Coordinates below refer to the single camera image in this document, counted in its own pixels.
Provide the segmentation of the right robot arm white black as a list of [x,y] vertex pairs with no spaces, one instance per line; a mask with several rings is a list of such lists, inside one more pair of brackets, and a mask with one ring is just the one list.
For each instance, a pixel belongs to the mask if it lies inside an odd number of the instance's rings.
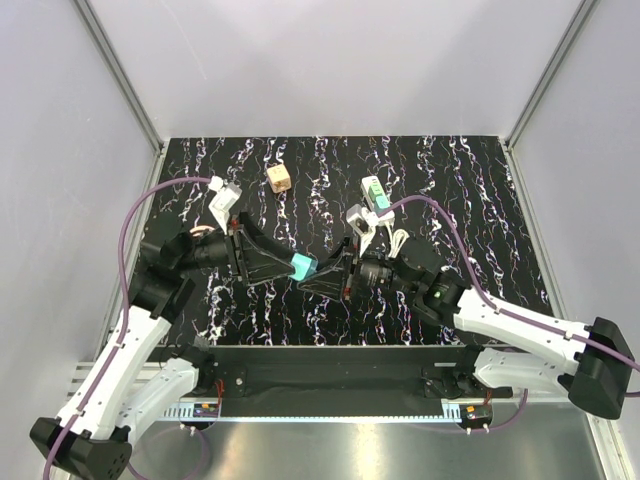
[[454,370],[455,391],[518,388],[559,392],[581,410],[617,420],[635,362],[619,326],[540,314],[490,296],[444,266],[426,240],[411,238],[393,258],[359,254],[341,246],[326,261],[293,255],[300,289],[340,301],[359,287],[404,295],[414,316],[431,324],[479,334],[509,346],[501,353],[478,347]]

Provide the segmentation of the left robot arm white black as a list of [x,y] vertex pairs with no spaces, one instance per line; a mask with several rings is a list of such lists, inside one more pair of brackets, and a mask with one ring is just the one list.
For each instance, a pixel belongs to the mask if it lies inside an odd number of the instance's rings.
[[228,266],[254,286],[294,273],[293,252],[266,237],[246,213],[219,230],[195,234],[177,218],[141,243],[140,265],[124,281],[115,330],[73,397],[53,417],[38,418],[30,438],[46,459],[81,479],[117,479],[146,430],[180,397],[208,394],[218,381],[215,358],[181,348],[150,381],[131,389],[158,342],[194,291],[191,270]]

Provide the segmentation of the light teal charger cube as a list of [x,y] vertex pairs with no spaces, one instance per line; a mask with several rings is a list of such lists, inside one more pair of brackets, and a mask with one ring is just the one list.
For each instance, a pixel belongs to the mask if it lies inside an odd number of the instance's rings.
[[390,207],[390,202],[385,195],[378,195],[374,198],[374,210],[381,212]]

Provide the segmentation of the green usb charger plug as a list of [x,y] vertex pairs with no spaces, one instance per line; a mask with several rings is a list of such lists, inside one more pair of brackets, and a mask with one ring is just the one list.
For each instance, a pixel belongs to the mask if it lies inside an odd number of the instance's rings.
[[384,197],[385,196],[384,189],[378,183],[371,183],[369,185],[368,194],[372,198],[377,198],[377,197],[380,197],[380,196]]

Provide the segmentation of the dark teal charger plug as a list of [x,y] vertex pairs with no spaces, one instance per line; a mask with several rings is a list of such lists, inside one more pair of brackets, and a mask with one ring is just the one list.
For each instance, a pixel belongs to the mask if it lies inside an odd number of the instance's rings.
[[294,268],[294,272],[290,278],[301,282],[317,271],[318,261],[312,257],[295,253],[291,258],[291,266]]

